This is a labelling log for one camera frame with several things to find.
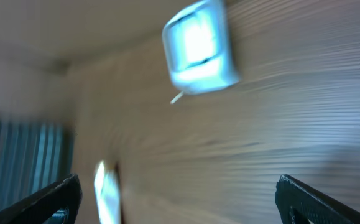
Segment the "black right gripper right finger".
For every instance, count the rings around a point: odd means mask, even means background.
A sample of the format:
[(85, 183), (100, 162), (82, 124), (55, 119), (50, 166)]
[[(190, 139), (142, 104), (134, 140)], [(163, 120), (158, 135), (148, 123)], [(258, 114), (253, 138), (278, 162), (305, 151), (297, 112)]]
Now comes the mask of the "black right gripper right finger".
[(275, 204), (283, 224), (360, 224), (360, 212), (287, 174), (276, 184)]

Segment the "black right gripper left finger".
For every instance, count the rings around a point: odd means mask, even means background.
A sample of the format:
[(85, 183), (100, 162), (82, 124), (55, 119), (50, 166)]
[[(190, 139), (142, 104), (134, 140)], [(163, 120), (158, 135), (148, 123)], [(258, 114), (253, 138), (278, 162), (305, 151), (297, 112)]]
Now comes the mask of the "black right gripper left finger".
[(44, 223), (62, 210), (62, 223), (75, 223), (82, 200), (77, 174), (70, 174), (0, 211), (0, 223)]

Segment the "white tube gold cap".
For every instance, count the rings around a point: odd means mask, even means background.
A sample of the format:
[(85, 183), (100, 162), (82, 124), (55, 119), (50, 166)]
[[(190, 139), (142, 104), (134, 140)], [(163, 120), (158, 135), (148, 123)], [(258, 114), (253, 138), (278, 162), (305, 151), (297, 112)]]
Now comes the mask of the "white tube gold cap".
[(121, 224), (121, 193), (115, 168), (100, 161), (93, 185), (100, 224)]

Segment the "white barcode scanner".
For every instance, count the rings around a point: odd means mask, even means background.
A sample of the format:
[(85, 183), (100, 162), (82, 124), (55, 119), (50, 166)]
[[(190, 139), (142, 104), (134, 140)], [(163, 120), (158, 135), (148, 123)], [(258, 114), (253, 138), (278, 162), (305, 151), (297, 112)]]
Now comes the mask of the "white barcode scanner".
[(209, 93), (240, 81), (223, 1), (202, 0), (179, 11), (164, 26), (162, 42), (171, 82), (182, 93)]

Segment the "dark grey plastic basket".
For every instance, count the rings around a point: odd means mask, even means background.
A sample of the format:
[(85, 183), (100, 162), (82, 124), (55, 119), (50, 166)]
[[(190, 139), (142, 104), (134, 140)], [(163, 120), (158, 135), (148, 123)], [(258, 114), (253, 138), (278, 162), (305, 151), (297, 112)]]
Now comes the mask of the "dark grey plastic basket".
[(73, 140), (59, 124), (0, 119), (0, 211), (68, 175)]

